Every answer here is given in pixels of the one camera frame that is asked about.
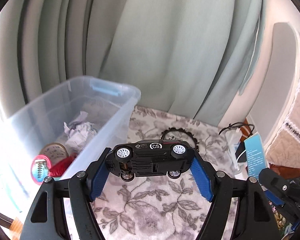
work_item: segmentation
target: floral blanket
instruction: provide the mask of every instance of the floral blanket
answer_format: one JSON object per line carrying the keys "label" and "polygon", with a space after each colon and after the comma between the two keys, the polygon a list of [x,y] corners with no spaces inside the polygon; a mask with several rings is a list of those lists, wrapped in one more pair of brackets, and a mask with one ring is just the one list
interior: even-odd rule
{"label": "floral blanket", "polygon": [[[224,136],[218,128],[166,112],[136,106],[130,119],[128,142],[159,139],[169,127],[190,131],[201,156],[216,170],[233,176],[234,168]],[[179,179],[168,176],[124,182],[109,174],[102,195],[92,209],[105,239],[191,240],[206,218],[210,203],[203,198],[189,171]],[[233,199],[223,239],[230,239],[236,212]],[[72,239],[78,236],[72,233]]]}

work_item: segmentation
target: toy car wheel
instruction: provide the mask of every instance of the toy car wheel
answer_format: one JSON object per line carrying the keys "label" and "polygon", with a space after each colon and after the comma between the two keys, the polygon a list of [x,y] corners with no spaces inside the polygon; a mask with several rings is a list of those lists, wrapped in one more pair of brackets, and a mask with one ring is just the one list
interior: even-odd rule
{"label": "toy car wheel", "polygon": [[181,172],[180,171],[168,171],[167,175],[170,179],[177,179],[181,176]]}
{"label": "toy car wheel", "polygon": [[114,155],[119,162],[126,163],[132,157],[132,150],[128,147],[122,147],[117,149]]}
{"label": "toy car wheel", "polygon": [[129,182],[134,179],[134,173],[130,173],[130,174],[120,173],[120,177],[123,181]]}
{"label": "toy car wheel", "polygon": [[176,144],[172,147],[171,155],[176,159],[183,158],[187,153],[187,148],[182,144]]}

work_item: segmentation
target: crumpled paper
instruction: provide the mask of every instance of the crumpled paper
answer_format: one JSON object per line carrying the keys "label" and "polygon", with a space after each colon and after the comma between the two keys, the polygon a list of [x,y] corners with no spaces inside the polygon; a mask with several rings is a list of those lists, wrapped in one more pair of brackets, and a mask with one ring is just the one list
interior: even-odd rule
{"label": "crumpled paper", "polygon": [[85,122],[87,117],[87,112],[80,111],[79,116],[68,125],[64,123],[65,134],[68,135],[65,144],[77,153],[80,153],[97,134],[97,131],[92,127],[93,123]]}

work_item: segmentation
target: toy car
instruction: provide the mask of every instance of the toy car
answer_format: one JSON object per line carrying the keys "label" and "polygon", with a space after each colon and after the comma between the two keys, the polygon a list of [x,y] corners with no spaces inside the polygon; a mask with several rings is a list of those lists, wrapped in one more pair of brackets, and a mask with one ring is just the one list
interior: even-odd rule
{"label": "toy car", "polygon": [[186,141],[143,140],[117,145],[105,163],[112,174],[124,181],[167,173],[171,179],[177,179],[190,168],[194,151]]}

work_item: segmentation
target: plastic storage bin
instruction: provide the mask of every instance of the plastic storage bin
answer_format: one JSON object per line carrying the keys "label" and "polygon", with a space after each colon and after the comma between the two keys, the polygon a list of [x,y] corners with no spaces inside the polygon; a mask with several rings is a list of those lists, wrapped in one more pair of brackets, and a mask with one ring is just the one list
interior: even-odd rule
{"label": "plastic storage bin", "polygon": [[8,185],[12,196],[35,196],[39,186],[30,176],[33,158],[46,144],[55,142],[64,132],[64,122],[69,123],[80,111],[89,114],[87,121],[96,125],[98,133],[62,178],[86,170],[105,147],[125,143],[131,112],[140,96],[136,87],[80,76],[63,82],[15,113],[0,133],[0,160],[7,171],[2,174],[11,182]]}

